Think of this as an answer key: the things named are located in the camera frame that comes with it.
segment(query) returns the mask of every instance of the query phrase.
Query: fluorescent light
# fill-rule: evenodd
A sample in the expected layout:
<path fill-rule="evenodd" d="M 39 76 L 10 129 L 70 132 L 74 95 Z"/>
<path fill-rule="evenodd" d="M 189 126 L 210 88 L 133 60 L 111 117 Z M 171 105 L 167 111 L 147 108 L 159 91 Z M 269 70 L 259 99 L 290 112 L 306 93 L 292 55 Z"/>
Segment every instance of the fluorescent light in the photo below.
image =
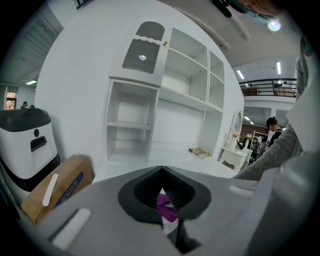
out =
<path fill-rule="evenodd" d="M 279 29 L 281 29 L 281 23 L 277 20 L 273 20 L 268 23 L 268 28 L 271 31 L 278 31 Z"/>
<path fill-rule="evenodd" d="M 36 82 L 37 82 L 36 80 L 32 80 L 32 81 L 30 81 L 30 82 L 27 82 L 26 85 L 32 85 L 32 84 L 34 84 L 34 83 L 36 83 Z"/>
<path fill-rule="evenodd" d="M 276 63 L 276 67 L 278 68 L 278 75 L 281 74 L 281 66 L 280 66 L 280 62 Z"/>
<path fill-rule="evenodd" d="M 237 70 L 237 73 L 239 74 L 239 76 L 241 77 L 241 79 L 245 79 L 244 75 L 241 73 L 240 70 Z"/>

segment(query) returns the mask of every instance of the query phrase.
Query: black metal railing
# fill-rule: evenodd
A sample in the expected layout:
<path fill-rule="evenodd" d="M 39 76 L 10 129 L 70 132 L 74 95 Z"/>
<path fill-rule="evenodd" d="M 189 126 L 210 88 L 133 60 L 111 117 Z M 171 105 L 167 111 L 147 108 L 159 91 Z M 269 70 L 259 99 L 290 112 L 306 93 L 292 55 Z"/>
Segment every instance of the black metal railing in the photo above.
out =
<path fill-rule="evenodd" d="M 89 2 L 92 2 L 93 0 L 76 0 L 75 6 L 77 9 L 80 9 L 82 6 L 86 5 Z"/>
<path fill-rule="evenodd" d="M 271 78 L 239 83 L 243 96 L 297 96 L 296 78 Z"/>

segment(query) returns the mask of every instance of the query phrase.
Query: black round button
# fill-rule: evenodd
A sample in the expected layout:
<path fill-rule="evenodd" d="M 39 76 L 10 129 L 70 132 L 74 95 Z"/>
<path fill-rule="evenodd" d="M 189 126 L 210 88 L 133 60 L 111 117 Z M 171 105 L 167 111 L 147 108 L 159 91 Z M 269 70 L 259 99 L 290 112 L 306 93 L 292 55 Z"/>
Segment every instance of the black round button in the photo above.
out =
<path fill-rule="evenodd" d="M 33 132 L 34 136 L 38 137 L 40 132 L 38 129 L 35 129 L 34 132 Z"/>

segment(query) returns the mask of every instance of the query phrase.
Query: bright round light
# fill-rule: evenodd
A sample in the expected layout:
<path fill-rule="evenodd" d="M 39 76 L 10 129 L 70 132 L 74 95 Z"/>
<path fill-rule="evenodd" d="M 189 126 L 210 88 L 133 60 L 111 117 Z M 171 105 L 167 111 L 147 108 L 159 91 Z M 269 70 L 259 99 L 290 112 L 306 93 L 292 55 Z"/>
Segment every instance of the bright round light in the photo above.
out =
<path fill-rule="evenodd" d="M 281 29 L 281 23 L 277 20 L 271 21 L 268 23 L 268 28 L 272 31 L 278 31 L 279 29 Z"/>

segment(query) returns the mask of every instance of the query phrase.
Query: ceiling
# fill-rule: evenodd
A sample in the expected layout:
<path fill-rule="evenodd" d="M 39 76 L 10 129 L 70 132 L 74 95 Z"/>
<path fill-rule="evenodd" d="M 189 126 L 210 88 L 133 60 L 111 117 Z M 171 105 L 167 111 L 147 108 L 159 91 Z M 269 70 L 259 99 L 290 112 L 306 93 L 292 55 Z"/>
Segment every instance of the ceiling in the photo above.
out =
<path fill-rule="evenodd" d="M 277 17 L 281 29 L 271 32 L 267 24 L 233 8 L 229 9 L 232 17 L 226 18 L 209 0 L 159 1 L 197 23 L 220 46 L 233 70 L 242 71 L 245 80 L 295 77 L 301 34 L 287 15 Z M 273 69 L 277 62 L 282 63 L 281 76 Z"/>
<path fill-rule="evenodd" d="M 288 124 L 286 114 L 287 111 L 285 110 L 277 110 L 275 114 L 278 125 L 282 128 L 286 127 Z M 266 121 L 271 117 L 271 108 L 245 106 L 243 110 L 243 116 L 248 117 L 255 126 L 266 127 Z M 245 118 L 243 118 L 243 124 L 251 125 L 250 122 Z"/>
<path fill-rule="evenodd" d="M 28 86 L 27 82 L 38 80 L 45 58 L 63 29 L 48 8 L 41 7 L 12 42 L 0 67 L 0 85 Z"/>

